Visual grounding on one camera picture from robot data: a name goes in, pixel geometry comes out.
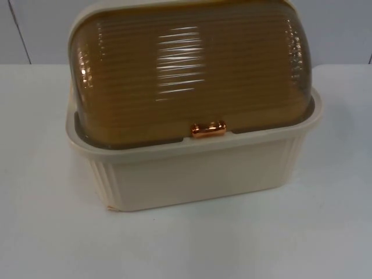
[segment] ribbed lid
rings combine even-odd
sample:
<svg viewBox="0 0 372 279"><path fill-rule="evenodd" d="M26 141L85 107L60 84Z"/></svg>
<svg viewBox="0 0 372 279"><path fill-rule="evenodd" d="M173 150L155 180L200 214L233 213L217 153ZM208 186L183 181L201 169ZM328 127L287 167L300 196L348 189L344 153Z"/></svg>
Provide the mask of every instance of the ribbed lid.
<svg viewBox="0 0 372 279"><path fill-rule="evenodd" d="M282 1L103 11L69 47L80 134L107 148L180 140L195 123L241 132L309 114L309 48Z"/></svg>

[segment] container rim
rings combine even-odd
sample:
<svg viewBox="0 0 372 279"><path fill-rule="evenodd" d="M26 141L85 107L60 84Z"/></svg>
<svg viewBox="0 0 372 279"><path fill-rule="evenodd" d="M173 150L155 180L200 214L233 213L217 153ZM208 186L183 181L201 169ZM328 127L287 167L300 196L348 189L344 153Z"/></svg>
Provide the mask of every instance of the container rim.
<svg viewBox="0 0 372 279"><path fill-rule="evenodd" d="M172 144L144 146L124 150L107 150L86 143L76 133L74 114L77 111L77 105L73 96L73 89L70 87L66 132L71 147L84 157L92 160L110 163L135 163L165 159L179 155L218 151L238 146L260 144L284 138L296 137L300 134L306 133L320 121L323 114L323 102L319 93L314 88L312 88L312 97L314 100L314 111L312 115L305 121L293 126L242 134L227 132L223 137L204 139L184 138L183 141Z"/></svg>

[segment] bread box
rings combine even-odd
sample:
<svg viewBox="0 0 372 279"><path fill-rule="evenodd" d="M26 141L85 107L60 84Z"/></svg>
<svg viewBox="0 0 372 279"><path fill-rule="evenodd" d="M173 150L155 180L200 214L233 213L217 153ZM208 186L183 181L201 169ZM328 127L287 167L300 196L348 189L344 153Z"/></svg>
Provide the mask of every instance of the bread box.
<svg viewBox="0 0 372 279"><path fill-rule="evenodd" d="M114 210L281 186L323 109L282 0L104 2L69 59L67 134Z"/></svg>

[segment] grey wall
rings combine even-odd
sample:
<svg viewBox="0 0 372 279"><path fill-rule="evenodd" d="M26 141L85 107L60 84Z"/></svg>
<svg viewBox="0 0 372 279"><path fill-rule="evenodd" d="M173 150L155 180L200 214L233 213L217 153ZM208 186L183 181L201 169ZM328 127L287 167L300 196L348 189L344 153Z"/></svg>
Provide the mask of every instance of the grey wall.
<svg viewBox="0 0 372 279"><path fill-rule="evenodd" d="M28 64L7 0L0 0L0 64Z"/></svg>
<svg viewBox="0 0 372 279"><path fill-rule="evenodd" d="M80 10L96 1L10 0L10 2L31 62L67 63L66 49L70 26ZM309 38L314 66L327 63L369 62L372 54L370 12L372 0L292 0L292 2L298 9ZM16 49L8 47L7 51L12 52ZM0 57L0 63L4 63L2 61L27 63L24 56L23 60L16 58L17 55Z"/></svg>

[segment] white tabletop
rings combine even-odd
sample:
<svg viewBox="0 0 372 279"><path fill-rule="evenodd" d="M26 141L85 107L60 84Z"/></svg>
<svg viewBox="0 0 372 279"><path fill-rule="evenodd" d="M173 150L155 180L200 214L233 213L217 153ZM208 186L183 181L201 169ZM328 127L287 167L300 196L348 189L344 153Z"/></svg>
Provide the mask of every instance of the white tabletop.
<svg viewBox="0 0 372 279"><path fill-rule="evenodd" d="M268 191L109 212L65 136L67 66L0 66L0 278L372 275L372 66L321 66L324 119Z"/></svg>

